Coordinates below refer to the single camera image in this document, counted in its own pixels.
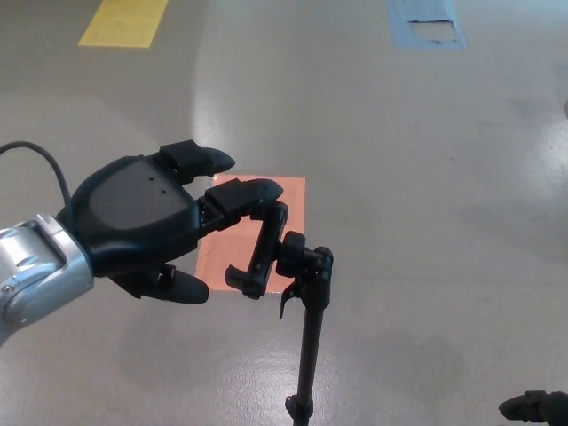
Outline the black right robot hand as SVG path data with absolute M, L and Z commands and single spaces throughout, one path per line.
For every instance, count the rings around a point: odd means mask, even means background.
M 501 414 L 510 421 L 567 424 L 567 394 L 561 391 L 528 390 L 523 395 L 499 405 Z

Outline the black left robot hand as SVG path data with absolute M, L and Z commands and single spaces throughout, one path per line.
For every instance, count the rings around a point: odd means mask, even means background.
M 185 186 L 197 177 L 229 170 L 234 159 L 192 140 L 161 146 L 149 155 L 124 156 L 86 178 L 71 198 L 71 228 L 85 250 L 92 273 L 109 278 L 136 298 L 177 304 L 203 304 L 209 287 L 172 265 L 203 237 L 238 224 L 262 221 L 249 267 L 229 266 L 227 284 L 244 296 L 263 296 L 287 209 L 283 190 L 267 178 L 234 178 L 194 199 Z

